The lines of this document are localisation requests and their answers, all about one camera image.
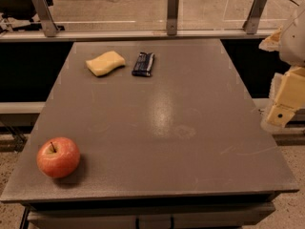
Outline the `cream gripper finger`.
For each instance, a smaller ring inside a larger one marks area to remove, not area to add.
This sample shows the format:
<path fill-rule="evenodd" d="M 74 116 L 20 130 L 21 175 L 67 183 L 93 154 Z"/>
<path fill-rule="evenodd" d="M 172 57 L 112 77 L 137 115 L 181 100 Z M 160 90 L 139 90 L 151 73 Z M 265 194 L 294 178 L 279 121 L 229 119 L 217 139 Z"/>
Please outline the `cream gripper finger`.
<path fill-rule="evenodd" d="M 281 28 L 275 30 L 271 35 L 263 39 L 258 47 L 266 52 L 278 52 L 281 31 Z"/>
<path fill-rule="evenodd" d="M 268 124 L 284 127 L 305 105 L 305 68 L 292 66 L 272 79 L 269 105 L 265 111 Z"/>

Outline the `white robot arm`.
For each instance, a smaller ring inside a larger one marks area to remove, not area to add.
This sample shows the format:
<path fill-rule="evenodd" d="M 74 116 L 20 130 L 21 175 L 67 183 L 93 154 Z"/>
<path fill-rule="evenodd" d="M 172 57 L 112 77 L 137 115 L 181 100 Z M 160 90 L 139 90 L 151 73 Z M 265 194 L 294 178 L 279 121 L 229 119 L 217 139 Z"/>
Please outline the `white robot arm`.
<path fill-rule="evenodd" d="M 305 4 L 258 47 L 266 52 L 279 52 L 280 60 L 290 65 L 287 72 L 274 74 L 262 115 L 261 127 L 273 131 L 284 128 L 305 105 Z"/>

